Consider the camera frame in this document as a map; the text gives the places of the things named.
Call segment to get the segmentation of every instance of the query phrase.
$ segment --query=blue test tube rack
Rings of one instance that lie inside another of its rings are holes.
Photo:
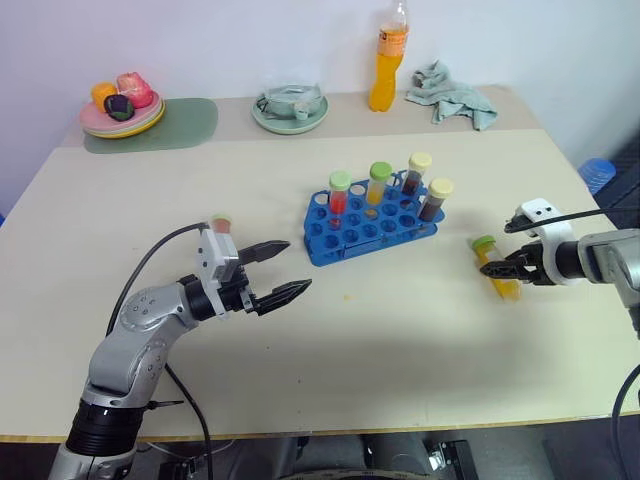
[[[392,174],[392,185],[387,184],[383,200],[376,206],[368,205],[365,198],[368,180],[352,183],[347,209],[340,215],[329,210],[328,190],[314,193],[304,220],[304,244],[311,263],[323,267],[435,235],[436,223],[444,220],[444,212],[440,209],[432,222],[418,218],[419,198],[427,189],[421,183],[414,195],[403,194],[405,172]]]

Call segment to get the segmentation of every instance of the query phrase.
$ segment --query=black cable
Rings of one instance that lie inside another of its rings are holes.
[[[606,213],[621,213],[621,212],[640,212],[639,207],[611,207],[611,208],[598,208],[597,210],[587,210],[586,212],[571,213],[569,215],[562,215],[560,217],[548,218],[547,220],[540,220],[539,222],[528,223],[526,225],[504,227],[505,233],[517,233],[524,232],[525,230],[531,230],[532,228],[541,227],[543,225],[549,225],[550,223],[564,222],[565,220],[573,220],[576,218],[591,217],[592,215],[602,215]]]
[[[620,391],[616,396],[616,401],[613,404],[613,411],[611,412],[611,441],[613,442],[613,455],[622,474],[622,480],[632,480],[631,475],[624,463],[624,457],[622,456],[622,449],[620,448],[620,410],[622,410],[622,403],[624,402],[629,389],[633,382],[640,376],[640,365],[634,368],[629,376],[626,378]]]
[[[191,230],[203,230],[205,228],[209,228],[209,226],[206,223],[202,223],[202,222],[187,225],[186,227],[179,228],[177,230],[174,230],[170,234],[165,235],[162,239],[160,239],[160,241],[158,241],[153,247],[151,247],[151,249],[144,255],[144,257],[142,257],[142,260],[140,260],[140,262],[138,263],[138,266],[135,268],[135,270],[129,277],[129,280],[127,280],[127,283],[125,283],[124,288],[122,289],[122,292],[120,293],[120,296],[118,297],[118,300],[116,301],[116,304],[113,307],[113,312],[111,312],[111,318],[109,319],[109,325],[107,326],[106,336],[108,336],[113,331],[113,327],[115,326],[116,320],[118,319],[120,309],[122,308],[122,304],[124,303],[125,299],[127,298],[127,295],[129,294],[129,290],[131,289],[133,283],[136,281],[136,278],[138,278],[138,275],[140,275],[140,272],[142,271],[146,263],[149,261],[149,259],[153,256],[153,254],[156,253],[160,249],[160,247],[162,247],[165,243],[167,243],[172,238],[177,237],[178,235],[181,235],[185,232],[190,232]],[[198,416],[198,420],[200,421],[200,426],[202,427],[202,433],[204,434],[205,456],[207,457],[207,478],[209,480],[213,480],[213,459],[211,455],[211,450],[212,450],[211,438],[209,437],[209,427],[207,426],[207,421],[204,418],[204,415],[202,415],[202,411],[200,410],[200,407],[198,406],[194,398],[189,393],[189,390],[187,390],[187,387],[185,387],[185,385],[180,381],[180,379],[175,374],[175,372],[171,369],[168,363],[165,364],[164,368],[169,374],[169,376],[171,377],[171,379],[174,381],[174,383],[177,385],[177,387],[180,389],[184,397],[187,399],[187,401],[193,408],[193,411]]]
[[[206,223],[202,223],[202,222],[187,225],[186,227],[179,228],[178,230],[174,230],[170,234],[165,235],[164,237],[162,237],[162,239],[160,239],[158,243],[156,243],[153,247],[151,247],[151,249],[144,255],[144,257],[142,257],[142,260],[140,260],[140,263],[138,263],[138,266],[135,268],[135,270],[129,277],[129,280],[127,280],[127,283],[124,284],[124,288],[122,289],[122,292],[120,293],[120,296],[118,297],[118,300],[116,301],[116,304],[113,307],[113,312],[111,312],[109,325],[107,325],[107,335],[111,333],[111,331],[113,330],[113,327],[116,324],[116,320],[118,319],[118,314],[120,313],[122,304],[127,298],[127,294],[129,293],[129,290],[131,289],[133,282],[136,281],[136,278],[138,278],[138,275],[140,275],[140,272],[142,271],[144,266],[147,264],[149,259],[153,256],[153,254],[156,253],[161,246],[163,246],[172,238],[177,237],[178,235],[181,235],[185,232],[190,232],[191,230],[203,230],[205,228],[209,228],[209,226]]]
[[[169,366],[169,363],[165,363],[164,369],[167,371],[173,382],[178,386],[178,388],[184,395],[184,398],[187,399],[187,402],[189,402],[191,408],[193,408],[193,411],[196,412],[198,420],[200,420],[200,426],[202,427],[202,433],[204,434],[205,457],[207,459],[207,477],[209,480],[213,480],[213,454],[211,453],[213,448],[211,448],[211,437],[209,436],[209,427],[207,426],[207,420],[204,418],[200,407],[189,393],[189,390],[187,390],[187,387],[184,386],[184,383],[180,381],[173,369]]]

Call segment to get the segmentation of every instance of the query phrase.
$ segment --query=beige table surface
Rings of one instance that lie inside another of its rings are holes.
[[[91,354],[135,264],[165,233],[219,211],[233,217],[238,247],[272,238],[292,243],[277,258],[249,266],[258,294],[295,279],[313,284],[265,317],[211,319],[172,350],[174,369],[217,437],[607,415],[639,353],[615,289],[524,286],[522,300],[506,304],[474,265],[468,241],[475,236],[495,235],[504,253],[529,240],[501,232],[523,201],[542,196],[565,212],[595,207],[521,102],[508,90],[493,93],[511,110],[501,128],[483,133],[469,131],[463,119],[453,120],[453,130],[466,131],[440,133],[430,125],[430,109],[416,107],[414,117],[420,112],[423,132],[431,133],[415,132],[412,118],[410,134],[394,123],[391,134],[378,126],[374,136],[361,136],[366,125],[358,124],[345,127],[359,129],[350,136],[323,137],[319,128],[315,137],[287,141],[260,132],[250,139],[242,130],[224,133],[221,115],[220,131],[199,147],[118,155],[89,154],[70,134],[0,228],[0,439],[66,436]],[[348,111],[350,102],[360,108],[358,98],[333,103]],[[408,108],[414,106],[398,105]],[[372,124],[380,118],[353,116]],[[243,117],[235,118],[242,129]],[[329,132],[337,128],[331,120]],[[344,168],[365,178],[371,162],[405,168],[413,151],[433,155],[429,177],[456,183],[439,233],[311,265],[302,221],[329,172]],[[612,225],[591,217],[574,228],[581,236]],[[167,245],[134,289],[192,272],[196,246],[196,234]],[[154,398],[180,394],[163,376]],[[629,401],[625,410],[633,408]],[[183,405],[148,413],[140,435],[187,439],[200,429]]]

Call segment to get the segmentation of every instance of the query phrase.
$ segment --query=towel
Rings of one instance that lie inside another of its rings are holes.
[[[454,82],[442,62],[417,70],[406,99],[420,105],[435,105],[431,121],[440,124],[451,115],[473,120],[473,128],[484,130],[496,121],[498,112],[487,97],[464,83]]]

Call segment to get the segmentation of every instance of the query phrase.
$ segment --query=silver robotic arm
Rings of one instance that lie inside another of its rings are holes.
[[[542,198],[523,203],[505,231],[526,231],[539,239],[480,271],[491,278],[515,278],[535,285],[572,285],[581,278],[614,284],[640,335],[640,230],[596,233],[576,241],[567,221],[535,226],[559,216]]]
[[[91,358],[78,412],[49,480],[125,478],[143,414],[181,403],[151,400],[175,341],[215,315],[239,310],[268,313],[309,286],[311,280],[290,282],[262,298],[251,291],[243,265],[271,258],[288,245],[272,241],[238,252],[228,229],[203,229],[197,254],[199,278],[189,275],[132,295]]]

